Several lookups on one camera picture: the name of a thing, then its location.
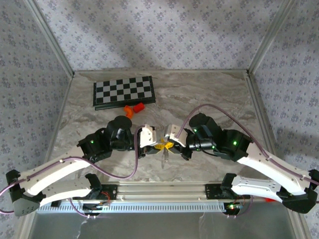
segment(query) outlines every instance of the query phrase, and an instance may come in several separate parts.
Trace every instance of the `cable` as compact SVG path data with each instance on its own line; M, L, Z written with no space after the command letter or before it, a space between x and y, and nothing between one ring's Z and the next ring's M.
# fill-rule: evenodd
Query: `cable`
M244 206L244 205L245 205L246 200L245 200L244 195L241 195L241 197L242 197L242 198L243 198L243 200L244 200L244 203L243 203L243 206ZM234 201L232 204L235 204L235 203L238 201L238 198L239 198L239 197L237 197L237 198L235 199L235 201Z
M226 215L226 216L227 217L232 217L232 218L237 218L239 216L242 216L242 215L248 213L251 210L251 207L253 206L253 202L254 202L254 196L250 195L250 204L249 204L249 206L247 207L247 209L243 213L238 214L238 215Z
M55 165L58 165L60 163L63 163L63 162L67 162L67 161L70 161L70 160L81 160L81 161L85 161L87 162L90 166L92 166L93 168L95 168L96 170L98 170L99 172L111 177L111 178L116 178L116 179L129 179L131 177L133 177L133 175L136 173L137 171L137 168L138 168L138 162L139 162L139 153L138 153L138 131L144 127L144 125L141 125L141 126L138 126L136 129L135 129L135 132L134 132L134 150L135 150L135 166L134 166L134 169L132 171L132 173L128 176L117 176L117 175L114 175L112 173L109 173L105 170L103 170L102 168L100 168L99 166L97 165L94 165L92 162L90 162L89 160L85 159L85 158L81 158L81 157L69 157L69 158L64 158L64 159L61 159L59 161L56 161L42 169L40 169L39 171L27 176L25 179L20 179L16 182L13 182L11 184L9 184L8 186L6 186L5 188L3 188L1 191L0 191L0 197L3 193L5 193L7 190L9 190L10 188L12 188L13 186L19 184L19 183L22 183L26 180L30 180L31 178L47 171L48 169L54 167ZM10 215L10 214L13 214L14 211L3 211L0 209L0 214L3 214L3 215Z
M279 164L278 162L276 162L272 157L270 157L268 155L268 153L263 149L263 147L261 146L261 144L259 143L259 141L249 132L249 130L243 126L238 120L236 120L233 116L231 116L229 113L227 113L225 110L223 110L222 108L216 106L216 105L213 105L213 104L202 104L202 105L199 105L197 106L195 109L193 109L189 115L187 116L187 118L185 119L185 121L183 122L179 132L177 133L176 135L176 138L178 138L181 134L181 132L183 131L185 125L187 124L187 122L189 121L190 117L195 113L196 110L198 110L199 108L201 107L204 107L204 106L210 106L210 107L213 107L219 111L221 111L222 113L224 113L225 115L227 115L230 119L232 119L236 124L238 124L251 138L252 140L255 142L255 144L257 145L257 147L259 148L259 150L261 151L261 153L265 156L265 158L267 160L269 160L271 163L273 163L274 165L276 165L278 168L284 170L285 172L287 173L290 173L292 175L294 175L295 177L298 177L300 179L303 179L303 180L306 180L310 183L313 183L313 184L316 184L316 185L319 185L319 182L316 182L315 180L312 180L310 178L306 178L304 177L304 175L301 175L299 173L296 173L288 168L286 168L285 166L282 166L281 164Z
M109 204L111 201L110 195L107 192L101 192L101 194L104 194L105 196L108 197L108 204Z
M13 186L15 186L15 185L17 185L17 184L19 184L19 183L22 183L22 182L24 182L24 181L25 181L25 179L21 179L21 180L18 180L18 181L16 181L16 182L14 182L14 183L9 184L8 186L6 186L5 188L3 188L3 189L0 191L0 197L2 196L3 193L5 193L5 191L9 190L9 189L12 188ZM10 215L10 214L12 214L12 213L14 213L14 211L3 211L3 210L0 209L0 214Z
M69 201L70 201L70 204L73 207L73 209L77 212L77 214L79 214L79 215L81 215L81 216L83 216L85 218L89 218L90 217L89 215L85 215L84 213L82 213L79 210L77 210L76 207L74 206L71 198L69 198Z
M212 153L209 153L209 152L206 152L204 149L202 149L201 151L202 151L203 153L206 153L206 154L210 155L210 156L217 157L217 155L212 154Z

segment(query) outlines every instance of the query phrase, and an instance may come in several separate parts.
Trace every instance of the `wall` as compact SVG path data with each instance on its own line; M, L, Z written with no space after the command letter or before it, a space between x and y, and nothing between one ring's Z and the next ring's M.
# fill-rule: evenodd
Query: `wall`
M22 0L0 2L0 187L5 173L45 158L68 77ZM9 194L0 207L12 210ZM17 217L0 215L0 238L12 238Z
M246 69L281 0L37 0L73 70Z
M319 2L299 1L255 73L278 156L319 170ZM306 215L319 239L319 207Z

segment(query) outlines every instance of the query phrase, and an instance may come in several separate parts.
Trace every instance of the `yellow object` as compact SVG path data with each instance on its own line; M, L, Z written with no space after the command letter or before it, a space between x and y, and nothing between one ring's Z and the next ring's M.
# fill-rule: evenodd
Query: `yellow object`
M170 148L172 148L174 146L174 143L172 142L167 142L167 143L159 143L157 145L154 146L154 148L159 149L160 151L162 151L164 148L166 148L167 150L169 150Z

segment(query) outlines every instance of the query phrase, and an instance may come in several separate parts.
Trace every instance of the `red wire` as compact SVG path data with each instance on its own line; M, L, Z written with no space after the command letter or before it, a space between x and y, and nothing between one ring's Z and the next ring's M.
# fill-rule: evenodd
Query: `red wire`
M103 195L108 197L108 203L110 203L111 197L107 192L101 192Z

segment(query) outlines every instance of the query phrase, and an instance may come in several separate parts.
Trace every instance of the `black and white squares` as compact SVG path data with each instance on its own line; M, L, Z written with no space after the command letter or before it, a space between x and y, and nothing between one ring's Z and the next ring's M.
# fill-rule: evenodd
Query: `black and white squares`
M151 76L94 83L96 110L154 103L155 94Z

